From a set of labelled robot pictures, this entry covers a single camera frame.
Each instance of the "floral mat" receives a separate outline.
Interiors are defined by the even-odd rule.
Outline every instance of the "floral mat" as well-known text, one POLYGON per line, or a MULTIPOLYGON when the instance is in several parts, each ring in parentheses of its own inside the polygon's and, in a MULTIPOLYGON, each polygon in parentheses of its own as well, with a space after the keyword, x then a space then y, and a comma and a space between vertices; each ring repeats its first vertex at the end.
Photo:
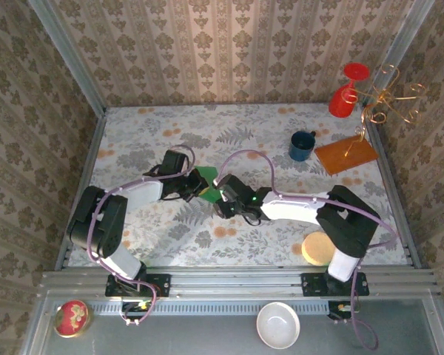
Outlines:
MULTIPOLYGON (((265 152, 275 165, 275 182, 285 192, 327 192, 335 184, 349 187, 394 225, 380 170, 375 161, 329 176, 315 153, 306 162, 288 156, 289 139, 299 129, 315 130, 317 145, 354 134, 360 111, 347 119, 331 116, 325 104, 244 104, 209 106, 124 107, 107 111, 107 126, 91 184, 109 189, 134 180, 161 162, 174 144, 191 146, 197 166, 219 168, 240 149, 265 152)), ((269 167, 254 154, 231 161, 226 172, 253 189, 269 186, 269 167)), ((223 220, 205 200, 195 198, 152 203, 127 214, 123 244, 148 266, 296 266, 303 238, 319 226, 291 220, 249 226, 241 216, 223 220)), ((378 229, 373 243, 390 238, 378 229)), ((405 264, 401 242, 370 251, 364 264, 405 264)), ((69 266, 92 265, 74 248, 69 266)))

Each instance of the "gold wire stand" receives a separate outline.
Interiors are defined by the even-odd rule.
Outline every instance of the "gold wire stand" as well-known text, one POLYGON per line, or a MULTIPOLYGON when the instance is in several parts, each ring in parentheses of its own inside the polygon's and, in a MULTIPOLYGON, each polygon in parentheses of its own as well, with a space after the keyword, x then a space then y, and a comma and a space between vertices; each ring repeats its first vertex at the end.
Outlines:
POLYGON ((362 92, 360 90, 353 88, 345 88, 342 91, 341 97, 347 104, 355 104, 358 101, 358 94, 370 97, 374 101, 371 104, 366 105, 365 108, 363 109, 360 126, 355 127, 355 134, 358 135, 359 138, 358 140, 353 141, 350 144, 350 147, 347 149, 347 151, 344 154, 345 158, 347 158, 347 155, 349 154, 354 144, 359 143, 364 139, 366 132, 366 121, 370 121, 373 124, 384 124, 386 122, 387 119, 386 113, 384 112, 374 113, 374 109, 379 105, 387 106, 392 112, 394 112, 396 115, 398 115, 400 118, 402 118, 405 122, 409 124, 416 124, 421 119, 421 114, 417 109, 410 109, 407 115, 402 115, 394 108, 393 102, 404 101, 404 100, 415 100, 418 98, 422 98, 426 96, 426 88, 419 83, 410 84, 409 89, 413 93, 412 96, 405 96, 402 98, 395 97, 391 93, 391 88, 396 84, 398 78, 400 77, 400 70, 396 68, 394 65, 384 64, 380 68, 380 72, 384 75, 389 75, 391 73, 394 73, 393 80, 385 89, 379 90, 378 88, 376 88, 375 85, 373 85, 372 82, 371 87, 374 90, 374 94, 369 94, 367 92, 362 92))

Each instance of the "wooden board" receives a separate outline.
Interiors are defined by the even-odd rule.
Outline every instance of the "wooden board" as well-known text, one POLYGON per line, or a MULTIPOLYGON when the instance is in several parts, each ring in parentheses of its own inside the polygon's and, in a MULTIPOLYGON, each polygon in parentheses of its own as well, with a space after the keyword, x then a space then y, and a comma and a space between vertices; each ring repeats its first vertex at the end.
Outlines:
POLYGON ((350 137, 314 150, 329 175, 343 172, 378 158, 377 152, 365 139, 354 143, 349 154, 345 156, 352 141, 357 141, 358 138, 359 136, 350 137))

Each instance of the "black mounting bracket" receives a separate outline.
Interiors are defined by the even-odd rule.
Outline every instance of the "black mounting bracket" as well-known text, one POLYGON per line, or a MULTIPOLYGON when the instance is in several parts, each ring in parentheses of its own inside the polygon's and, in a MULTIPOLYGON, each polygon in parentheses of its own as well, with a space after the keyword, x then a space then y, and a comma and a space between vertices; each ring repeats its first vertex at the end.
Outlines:
MULTIPOLYGON (((155 286, 156 296, 169 297, 169 290, 171 289, 171 275, 170 274, 147 274, 147 267, 141 263, 140 271, 135 280, 151 283, 155 286)), ((142 298, 151 297, 152 292, 149 288, 136 285, 135 283, 126 283, 113 275, 107 278, 107 286, 105 288, 106 297, 129 297, 142 298)))
POLYGON ((146 312, 148 312, 151 306, 151 301, 148 302, 122 302, 121 313, 125 314, 125 319, 130 322, 134 322, 142 318, 146 312))
POLYGON ((349 301, 329 301, 329 314, 327 316, 331 320, 350 320, 352 312, 349 309, 349 301))
MULTIPOLYGON (((327 274, 327 272, 305 273, 301 274, 301 287, 303 288, 304 297, 350 297, 352 278, 346 283, 342 283, 327 274)), ((363 272, 357 274, 355 291, 357 296, 370 295, 367 277, 363 272)))

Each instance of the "round wooden disc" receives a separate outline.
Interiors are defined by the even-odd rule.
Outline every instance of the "round wooden disc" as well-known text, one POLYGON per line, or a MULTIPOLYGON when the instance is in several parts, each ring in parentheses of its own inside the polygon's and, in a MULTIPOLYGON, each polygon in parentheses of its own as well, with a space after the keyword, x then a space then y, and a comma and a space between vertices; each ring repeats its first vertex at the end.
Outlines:
POLYGON ((308 235, 301 248, 308 263, 316 266, 327 266, 334 256, 335 246, 326 233, 315 231, 308 235))

